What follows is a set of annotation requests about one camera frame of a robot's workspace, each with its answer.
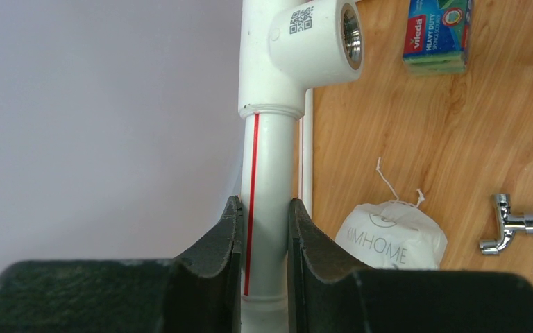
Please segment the green sponge pack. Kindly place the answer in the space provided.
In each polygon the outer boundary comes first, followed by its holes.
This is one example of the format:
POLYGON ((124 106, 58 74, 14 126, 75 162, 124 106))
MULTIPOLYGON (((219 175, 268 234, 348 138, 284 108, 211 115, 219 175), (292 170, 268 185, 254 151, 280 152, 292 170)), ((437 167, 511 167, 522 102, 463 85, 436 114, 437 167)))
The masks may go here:
POLYGON ((403 62, 416 75, 458 74, 468 64, 472 0, 409 3, 403 62))

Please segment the white drawstring bag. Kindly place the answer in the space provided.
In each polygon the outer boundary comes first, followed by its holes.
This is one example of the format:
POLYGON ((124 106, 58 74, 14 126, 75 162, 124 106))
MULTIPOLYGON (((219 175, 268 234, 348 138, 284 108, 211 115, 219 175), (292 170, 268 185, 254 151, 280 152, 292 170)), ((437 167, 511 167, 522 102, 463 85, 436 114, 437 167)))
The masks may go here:
POLYGON ((357 205, 342 223, 335 243, 372 268, 438 270, 448 245, 445 232, 420 210, 425 201, 421 189, 416 190, 416 203, 400 199, 381 171, 381 161, 379 157, 375 171, 394 199, 357 205))

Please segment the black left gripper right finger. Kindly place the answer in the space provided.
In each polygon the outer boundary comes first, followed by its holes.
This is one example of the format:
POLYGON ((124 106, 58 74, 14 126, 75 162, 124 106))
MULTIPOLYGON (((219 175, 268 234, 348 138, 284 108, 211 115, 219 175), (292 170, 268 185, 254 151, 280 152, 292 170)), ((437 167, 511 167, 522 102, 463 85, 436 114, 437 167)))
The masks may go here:
POLYGON ((533 332, 533 286, 511 273, 374 269, 289 206, 291 332, 533 332))

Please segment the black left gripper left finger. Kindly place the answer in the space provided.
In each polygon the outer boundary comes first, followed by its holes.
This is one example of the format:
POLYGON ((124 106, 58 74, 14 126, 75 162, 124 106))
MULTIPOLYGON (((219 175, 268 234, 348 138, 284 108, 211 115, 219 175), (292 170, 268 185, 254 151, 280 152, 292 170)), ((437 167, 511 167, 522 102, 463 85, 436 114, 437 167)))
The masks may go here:
POLYGON ((0 274, 0 332, 239 332, 242 204, 169 259, 35 260, 0 274))

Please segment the white PVC pipe frame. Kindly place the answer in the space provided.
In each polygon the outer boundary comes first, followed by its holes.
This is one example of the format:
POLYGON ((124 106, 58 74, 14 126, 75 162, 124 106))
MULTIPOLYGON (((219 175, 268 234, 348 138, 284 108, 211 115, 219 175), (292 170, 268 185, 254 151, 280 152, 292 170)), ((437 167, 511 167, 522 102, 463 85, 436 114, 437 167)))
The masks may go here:
POLYGON ((357 80, 354 1, 244 1, 238 112, 244 120, 241 330, 288 332, 287 240, 297 122, 307 90, 357 80))

